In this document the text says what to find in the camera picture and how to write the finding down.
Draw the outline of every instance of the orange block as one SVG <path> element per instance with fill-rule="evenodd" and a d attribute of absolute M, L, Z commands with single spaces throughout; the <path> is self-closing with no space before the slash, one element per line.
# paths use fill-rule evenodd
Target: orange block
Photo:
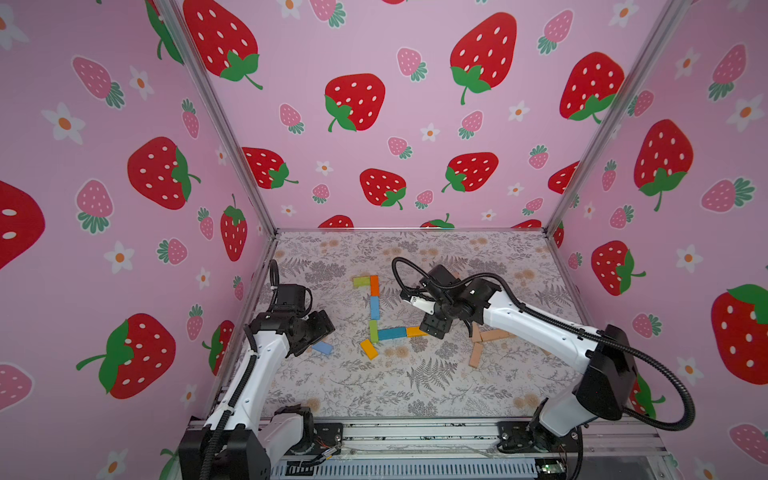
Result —
<path fill-rule="evenodd" d="M 379 296 L 379 276 L 371 275 L 371 296 Z"/>

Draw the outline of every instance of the wooden block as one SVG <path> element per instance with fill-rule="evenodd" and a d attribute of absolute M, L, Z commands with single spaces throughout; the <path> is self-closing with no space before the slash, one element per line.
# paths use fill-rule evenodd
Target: wooden block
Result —
<path fill-rule="evenodd" d="M 483 348 L 483 345 L 480 342 L 477 342 L 475 346 L 472 347 L 472 356 L 469 357 L 469 366 L 471 366 L 473 369 L 476 369 L 480 366 L 480 356 L 482 355 L 482 348 Z"/>
<path fill-rule="evenodd" d="M 379 276 L 371 275 L 371 296 L 379 296 Z"/>
<path fill-rule="evenodd" d="M 492 342 L 493 340 L 500 340 L 509 338 L 509 332 L 506 330 L 489 330 L 487 332 L 480 332 L 481 342 Z"/>
<path fill-rule="evenodd" d="M 366 339 L 365 342 L 360 343 L 360 346 L 362 347 L 363 352 L 368 356 L 369 360 L 373 360 L 379 356 L 379 352 L 376 352 L 376 349 L 373 348 L 373 344 L 370 340 Z"/>

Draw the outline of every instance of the red strawberry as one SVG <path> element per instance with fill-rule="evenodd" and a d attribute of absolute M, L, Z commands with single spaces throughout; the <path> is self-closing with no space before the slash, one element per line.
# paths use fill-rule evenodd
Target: red strawberry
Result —
<path fill-rule="evenodd" d="M 617 229 L 622 229 L 627 226 L 627 223 L 632 223 L 632 219 L 634 218 L 634 210 L 632 209 L 631 205 L 624 205 L 624 207 L 619 207 L 616 209 L 613 215 L 611 215 L 611 219 L 608 221 L 608 223 L 613 227 Z"/>
<path fill-rule="evenodd" d="M 645 272 L 632 273 L 633 270 L 634 257 L 623 242 L 614 240 L 592 252 L 592 271 L 603 288 L 613 296 L 629 290 L 633 276 L 645 276 Z"/>
<path fill-rule="evenodd" d="M 232 288 L 235 289 L 235 298 L 238 300 L 243 299 L 243 293 L 245 292 L 245 286 L 243 285 L 243 279 L 241 279 L 239 276 L 235 276 L 235 280 L 233 281 Z"/>
<path fill-rule="evenodd" d="M 507 78 L 517 36 L 515 17 L 499 12 L 483 20 L 458 41 L 451 52 L 451 71 L 453 81 L 464 87 L 462 105 L 467 89 L 479 94 Z"/>
<path fill-rule="evenodd" d="M 22 367 L 0 362 L 0 412 L 26 399 L 35 389 L 35 380 Z"/>
<path fill-rule="evenodd" d="M 746 45 L 739 43 L 734 45 L 720 60 L 712 72 L 710 85 L 710 100 L 717 101 L 725 98 L 733 90 L 733 83 L 739 79 L 746 68 Z"/>
<path fill-rule="evenodd" d="M 196 303 L 190 310 L 190 317 L 187 319 L 187 336 L 190 340 L 195 340 L 203 329 L 203 307 Z"/>
<path fill-rule="evenodd" d="M 694 148 L 672 120 L 661 120 L 650 127 L 634 165 L 634 184 L 649 197 L 659 196 L 655 212 L 661 207 L 663 192 L 674 190 L 694 162 Z"/>
<path fill-rule="evenodd" d="M 448 162 L 445 179 L 449 182 L 441 192 L 452 187 L 457 192 L 473 192 L 493 175 L 498 167 L 498 157 L 491 152 L 463 154 Z"/>
<path fill-rule="evenodd" d="M 187 159 L 176 144 L 166 137 L 157 137 L 128 158 L 128 180 L 136 191 L 168 210 L 178 210 L 192 193 Z"/>
<path fill-rule="evenodd" d="M 547 22 L 544 26 L 544 36 L 538 39 L 538 52 L 541 55 L 552 53 L 558 47 L 558 43 L 568 37 L 573 21 L 573 11 L 563 10 Z"/>
<path fill-rule="evenodd" d="M 208 209 L 200 208 L 197 211 L 197 221 L 200 222 L 200 232 L 208 240 L 214 239 L 214 219 L 210 217 Z"/>
<path fill-rule="evenodd" d="M 203 347 L 210 350 L 208 354 L 208 365 L 210 371 L 214 375 L 219 374 L 219 367 L 221 361 L 224 360 L 224 354 L 227 353 L 227 347 L 230 345 L 230 339 L 232 338 L 232 332 L 235 325 L 229 320 L 224 320 L 214 332 L 214 335 L 210 338 L 210 346 L 206 345 L 203 341 Z"/>
<path fill-rule="evenodd" d="M 422 223 L 422 228 L 455 228 L 453 223 L 448 223 L 450 216 L 451 214 L 445 214 L 445 220 L 437 219 Z"/>
<path fill-rule="evenodd" d="M 317 228 L 354 228 L 352 220 L 345 215 L 336 215 L 322 222 Z"/>
<path fill-rule="evenodd" d="M 366 199 L 377 207 L 400 206 L 406 195 L 406 181 L 403 177 L 384 170 L 369 168 L 360 174 L 360 187 Z"/>
<path fill-rule="evenodd" d="M 755 385 L 768 384 L 768 290 L 747 284 L 718 296 L 712 329 L 731 373 Z"/>
<path fill-rule="evenodd" d="M 761 432 L 754 425 L 743 423 L 728 431 L 733 444 L 763 465 L 768 465 L 768 432 Z"/>
<path fill-rule="evenodd" d="M 728 179 L 721 180 L 714 184 L 703 197 L 701 197 L 701 206 L 707 210 L 712 210 L 723 214 L 733 208 L 743 207 L 744 204 L 752 200 L 752 192 L 755 187 L 750 186 L 749 180 L 737 178 L 732 182 Z"/>
<path fill-rule="evenodd" d="M 627 114 L 630 117 L 640 117 L 654 103 L 654 94 L 648 90 L 643 90 L 639 95 L 635 95 L 627 108 Z"/>
<path fill-rule="evenodd" d="M 90 58 L 75 55 L 72 57 L 72 68 L 78 74 L 83 86 L 94 98 L 107 102 L 107 106 L 120 110 L 125 105 L 120 84 L 112 81 L 109 72 Z"/>
<path fill-rule="evenodd" d="M 560 115 L 581 121 L 611 106 L 616 92 L 624 82 L 624 70 L 611 57 L 593 51 L 578 61 L 565 84 L 560 100 Z"/>
<path fill-rule="evenodd" d="M 197 138 L 197 134 L 200 133 L 200 122 L 197 120 L 197 116 L 195 115 L 197 112 L 192 106 L 192 102 L 189 98 L 185 98 L 184 101 L 181 102 L 181 110 L 184 110 L 184 113 L 181 114 L 181 121 L 184 122 L 184 126 L 187 127 L 187 131 L 190 132 L 190 137 Z"/>
<path fill-rule="evenodd" d="M 605 172 L 603 172 L 603 191 L 607 192 L 611 189 L 616 181 L 616 162 L 609 160 L 605 164 Z"/>
<path fill-rule="evenodd" d="M 288 180 L 288 165 L 275 152 L 266 148 L 243 147 L 243 153 L 259 187 L 270 189 L 282 187 L 286 182 L 299 183 L 296 180 Z"/>
<path fill-rule="evenodd" d="M 386 89 L 379 77 L 370 73 L 336 77 L 326 85 L 326 110 L 346 130 L 368 130 L 375 124 L 384 103 Z"/>
<path fill-rule="evenodd" d="M 248 223 L 245 221 L 243 211 L 237 208 L 234 194 L 232 205 L 221 214 L 221 240 L 224 241 L 224 249 L 230 260 L 237 262 L 243 254 L 245 239 L 248 236 Z"/>
<path fill-rule="evenodd" d="M 397 65 L 400 73 L 410 77 L 411 81 L 421 81 L 427 76 L 427 64 L 422 61 L 422 54 L 411 48 L 400 48 L 397 51 Z"/>
<path fill-rule="evenodd" d="M 555 172 L 551 177 L 549 177 L 549 182 L 547 182 L 547 187 L 549 187 L 549 190 L 552 190 L 556 194 L 564 194 L 565 189 L 571 182 L 571 178 L 573 178 L 574 173 L 576 173 L 577 167 L 578 162 L 570 164 L 566 168 Z"/>
<path fill-rule="evenodd" d="M 531 157 L 528 159 L 528 163 L 536 170 L 544 168 L 547 160 L 549 160 L 549 153 L 547 153 L 547 148 L 544 145 L 536 145 L 536 147 L 531 150 L 530 155 Z"/>
<path fill-rule="evenodd" d="M 464 140 L 469 140 L 475 136 L 475 132 L 480 130 L 480 127 L 482 127 L 482 112 L 480 110 L 473 111 L 462 120 L 462 127 L 459 128 L 458 135 Z"/>
<path fill-rule="evenodd" d="M 34 245 L 44 230 L 45 218 L 37 202 L 0 181 L 0 269 Z"/>
<path fill-rule="evenodd" d="M 168 370 L 176 357 L 176 340 L 154 317 L 137 313 L 107 339 L 107 353 L 78 363 L 77 370 L 104 359 L 98 372 L 101 385 L 116 399 L 129 399 Z"/>
<path fill-rule="evenodd" d="M 661 322 L 659 321 L 659 317 L 653 316 L 650 313 L 647 315 L 641 313 L 634 317 L 634 320 L 632 320 L 632 328 L 634 328 L 635 332 L 647 339 L 661 334 Z"/>
<path fill-rule="evenodd" d="M 248 76 L 259 68 L 259 46 L 238 17 L 214 0 L 184 0 L 184 20 L 210 73 L 230 81 L 245 77 L 263 90 Z"/>

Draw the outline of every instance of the white flower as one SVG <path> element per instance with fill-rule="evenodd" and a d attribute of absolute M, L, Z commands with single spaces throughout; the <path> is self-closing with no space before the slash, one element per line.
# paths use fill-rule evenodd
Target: white flower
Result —
<path fill-rule="evenodd" d="M 184 391 L 184 394 L 179 399 L 180 402 L 184 404 L 184 410 L 186 410 L 190 403 L 194 402 L 197 398 L 194 395 L 194 391 L 197 390 L 197 385 L 187 385 L 187 389 Z"/>
<path fill-rule="evenodd" d="M 592 202 L 590 202 L 584 207 L 584 218 L 588 218 L 592 220 L 593 213 L 594 213 L 594 207 L 592 206 Z"/>
<path fill-rule="evenodd" d="M 107 466 L 99 470 L 96 474 L 96 478 L 99 480 L 112 480 L 114 477 L 125 472 L 125 456 L 128 454 L 128 449 L 123 450 L 118 454 L 117 452 L 109 452 L 107 456 Z"/>
<path fill-rule="evenodd" d="M 440 133 L 440 130 L 435 128 L 435 124 L 429 124 L 427 128 L 422 128 L 422 133 L 424 136 L 422 137 L 422 140 L 429 140 L 429 141 L 435 141 L 437 138 L 437 135 Z"/>
<path fill-rule="evenodd" d="M 523 117 L 531 111 L 530 108 L 525 106 L 525 100 L 520 100 L 520 103 L 509 108 L 509 120 L 523 121 Z"/>
<path fill-rule="evenodd" d="M 290 15 L 298 19 L 299 7 L 301 6 L 302 2 L 303 0 L 277 0 L 277 4 L 282 7 L 280 10 L 283 12 L 283 18 Z"/>
<path fill-rule="evenodd" d="M 134 269 L 131 263 L 133 255 L 134 249 L 123 248 L 123 244 L 118 241 L 114 243 L 114 252 L 105 253 L 104 258 L 112 262 L 112 273 L 117 273 L 124 268 L 126 270 Z"/>
<path fill-rule="evenodd" d="M 80 130 L 85 127 L 85 122 L 79 118 L 72 117 L 69 114 L 69 108 L 63 103 L 59 103 L 56 111 L 43 110 L 43 117 L 53 124 L 53 138 L 62 140 L 69 137 L 78 145 L 83 144 L 83 138 L 80 136 Z"/>
<path fill-rule="evenodd" d="M 677 364 L 680 366 L 677 369 L 677 374 L 690 382 L 691 385 L 696 385 L 696 379 L 704 378 L 704 374 L 696 368 L 696 359 L 690 357 L 688 360 L 677 357 Z"/>
<path fill-rule="evenodd" d="M 624 3 L 614 5 L 614 16 L 608 22 L 608 26 L 619 24 L 620 27 L 626 27 L 629 18 L 634 15 L 640 7 L 634 5 L 634 0 L 627 0 Z"/>
<path fill-rule="evenodd" d="M 690 77 L 690 74 L 694 72 L 694 64 L 699 61 L 700 57 L 701 53 L 694 53 L 693 47 L 688 48 L 688 51 L 685 52 L 685 56 L 674 62 L 674 66 L 677 67 L 677 73 L 674 75 L 674 79 L 677 80 L 683 75 Z"/>
<path fill-rule="evenodd" d="M 511 187 L 507 187 L 509 189 L 509 192 L 507 192 L 507 195 L 515 195 L 516 197 L 525 190 L 525 187 L 520 186 L 520 182 L 512 185 Z"/>
<path fill-rule="evenodd" d="M 16 41 L 29 41 L 27 35 L 13 25 L 13 10 L 10 5 L 0 4 L 0 25 L 5 28 L 0 29 L 0 46 L 5 50 L 11 49 L 11 44 Z"/>
<path fill-rule="evenodd" d="M 146 71 L 139 72 L 139 70 L 136 70 L 134 66 L 131 65 L 131 75 L 133 75 L 133 78 L 128 83 L 131 87 L 139 90 L 141 100 L 147 100 L 147 95 L 154 94 L 154 89 L 149 85 L 149 75 L 147 75 Z"/>
<path fill-rule="evenodd" d="M 696 255 L 696 247 L 693 245 L 688 245 L 688 248 L 685 250 L 678 248 L 677 257 L 679 258 L 677 261 L 677 268 L 684 266 L 685 270 L 688 270 L 689 273 L 693 273 L 696 264 L 701 263 L 701 260 L 704 260 L 701 255 Z"/>
<path fill-rule="evenodd" d="M 195 275 L 195 280 L 200 282 L 200 290 L 202 290 L 206 286 L 210 286 L 210 271 L 205 270 L 205 267 L 200 267 L 200 273 Z"/>
<path fill-rule="evenodd" d="M 694 461 L 696 462 L 696 478 L 701 480 L 720 480 L 717 472 L 715 472 L 715 465 L 712 465 L 710 462 L 704 463 L 698 457 L 694 457 Z"/>
<path fill-rule="evenodd" d="M 315 169 L 315 172 L 320 172 L 327 177 L 328 173 L 332 171 L 333 169 L 331 168 L 330 162 L 317 162 L 317 168 Z"/>
<path fill-rule="evenodd" d="M 736 112 L 733 113 L 728 120 L 727 124 L 736 124 L 736 129 L 739 132 L 746 130 L 746 126 L 750 124 L 752 120 L 758 120 L 765 116 L 765 112 L 760 109 L 760 102 L 763 101 L 763 94 L 757 95 L 750 101 L 736 100 Z"/>

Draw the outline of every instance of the pink strawberry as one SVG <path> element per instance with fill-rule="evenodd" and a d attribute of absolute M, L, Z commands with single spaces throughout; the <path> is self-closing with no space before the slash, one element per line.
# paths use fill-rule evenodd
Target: pink strawberry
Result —
<path fill-rule="evenodd" d="M 429 207 L 429 204 L 434 198 L 435 196 L 431 190 L 424 190 L 416 197 L 416 208 L 419 210 L 424 210 L 425 208 Z"/>
<path fill-rule="evenodd" d="M 163 263 L 178 265 L 187 258 L 187 248 L 179 240 L 171 238 L 163 240 L 157 249 L 157 259 Z"/>
<path fill-rule="evenodd" d="M 331 28 L 341 28 L 344 25 L 344 5 L 336 0 L 310 0 L 315 16 L 321 22 L 328 22 Z"/>
<path fill-rule="evenodd" d="M 609 160 L 603 172 L 603 191 L 609 191 L 616 181 L 616 162 Z"/>
<path fill-rule="evenodd" d="M 181 109 L 184 110 L 184 113 L 181 114 L 181 120 L 184 122 L 184 126 L 187 127 L 187 131 L 190 132 L 190 137 L 197 138 L 197 134 L 200 133 L 200 122 L 197 120 L 197 112 L 189 98 L 185 98 L 181 102 Z"/>
<path fill-rule="evenodd" d="M 632 223 L 632 219 L 634 218 L 634 210 L 632 209 L 631 205 L 624 205 L 624 207 L 619 207 L 616 209 L 613 215 L 611 215 L 611 219 L 608 221 L 608 223 L 613 227 L 617 229 L 622 229 L 627 226 L 627 223 Z"/>
<path fill-rule="evenodd" d="M 312 189 L 312 200 L 318 204 L 324 204 L 328 201 L 331 193 L 328 191 L 328 185 L 320 184 Z"/>
<path fill-rule="evenodd" d="M 647 339 L 661 334 L 661 322 L 659 321 L 659 317 L 653 316 L 650 313 L 647 315 L 641 313 L 634 317 L 634 320 L 632 320 L 632 328 L 634 328 L 635 332 L 640 333 Z"/>
<path fill-rule="evenodd" d="M 568 258 L 568 266 L 573 270 L 576 270 L 581 266 L 581 254 L 579 252 L 573 252 Z"/>
<path fill-rule="evenodd" d="M 200 208 L 197 211 L 197 221 L 200 222 L 200 233 L 208 240 L 214 239 L 214 219 L 210 217 L 208 209 Z"/>
<path fill-rule="evenodd" d="M 539 197 L 535 198 L 534 200 L 531 200 L 530 202 L 525 204 L 525 208 L 523 209 L 523 215 L 526 217 L 528 215 L 533 215 L 533 213 L 541 208 L 541 205 L 544 204 L 544 199 Z"/>
<path fill-rule="evenodd" d="M 725 98 L 733 90 L 733 83 L 739 79 L 746 68 L 746 46 L 743 43 L 734 45 L 717 64 L 712 72 L 710 85 L 710 100 L 717 101 Z"/>
<path fill-rule="evenodd" d="M 107 102 L 107 106 L 120 110 L 125 105 L 120 84 L 112 81 L 107 69 L 90 58 L 75 55 L 72 68 L 78 74 L 86 90 L 98 100 Z"/>
<path fill-rule="evenodd" d="M 563 10 L 547 22 L 544 26 L 544 36 L 538 39 L 538 52 L 541 55 L 552 53 L 558 47 L 558 43 L 568 37 L 573 21 L 573 11 Z"/>
<path fill-rule="evenodd" d="M 400 156 L 403 160 L 413 155 L 413 150 L 408 146 L 408 142 L 402 138 L 390 137 L 386 143 L 389 145 L 389 153 Z"/>
<path fill-rule="evenodd" d="M 728 431 L 733 444 L 756 461 L 768 465 L 768 432 L 761 432 L 754 425 L 743 423 Z"/>
<path fill-rule="evenodd" d="M 400 48 L 397 51 L 397 65 L 400 73 L 410 77 L 411 81 L 421 81 L 426 78 L 427 64 L 422 61 L 422 54 L 411 48 Z"/>
<path fill-rule="evenodd" d="M 531 166 L 536 170 L 544 168 L 547 160 L 549 160 L 549 154 L 547 153 L 547 148 L 544 145 L 536 145 L 536 148 L 531 150 L 530 155 L 531 158 L 528 159 L 528 163 L 530 163 Z"/>
<path fill-rule="evenodd" d="M 301 115 L 295 108 L 288 104 L 280 105 L 280 121 L 288 127 L 292 134 L 301 135 L 304 131 L 304 124 L 301 123 Z"/>
<path fill-rule="evenodd" d="M 203 329 L 203 307 L 196 303 L 190 310 L 190 317 L 187 319 L 187 336 L 190 340 L 195 340 Z"/>
<path fill-rule="evenodd" d="M 744 204 L 752 200 L 752 192 L 754 191 L 755 187 L 750 186 L 749 180 L 743 178 L 737 178 L 734 182 L 728 179 L 721 180 L 701 197 L 701 206 L 707 210 L 724 214 L 734 205 L 743 207 Z"/>
<path fill-rule="evenodd" d="M 458 135 L 464 140 L 469 140 L 475 136 L 475 132 L 480 130 L 480 127 L 482 127 L 482 112 L 480 110 L 473 111 L 462 120 L 462 127 L 459 128 Z"/>
<path fill-rule="evenodd" d="M 95 235 L 103 233 L 109 228 L 107 218 L 113 214 L 114 208 L 109 192 L 102 182 L 94 179 L 85 182 L 74 201 L 82 210 L 78 214 L 78 220 L 81 222 L 83 230 L 90 231 L 91 235 Z"/>
<path fill-rule="evenodd" d="M 239 276 L 236 276 L 235 280 L 233 281 L 232 287 L 235 289 L 235 298 L 238 300 L 242 300 L 243 292 L 245 291 L 245 286 L 243 285 L 243 279 L 241 279 Z"/>
<path fill-rule="evenodd" d="M 0 412 L 31 395 L 35 380 L 20 366 L 0 362 Z"/>

